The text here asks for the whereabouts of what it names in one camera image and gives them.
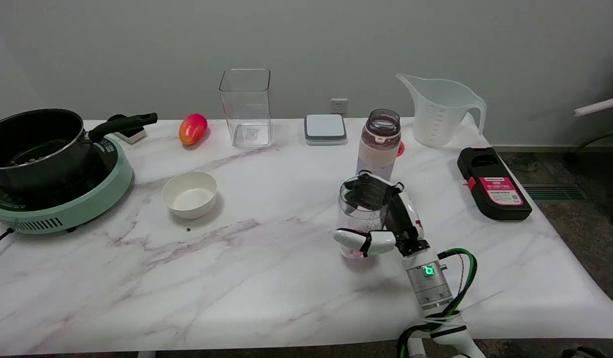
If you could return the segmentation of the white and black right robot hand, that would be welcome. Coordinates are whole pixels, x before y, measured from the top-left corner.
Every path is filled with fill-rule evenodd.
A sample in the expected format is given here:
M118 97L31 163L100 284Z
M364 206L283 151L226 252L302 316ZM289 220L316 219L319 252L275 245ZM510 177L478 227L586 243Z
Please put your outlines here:
M369 171L341 184L338 204L345 226L332 238L359 258L397 250L404 258L429 249L424 228L404 184Z

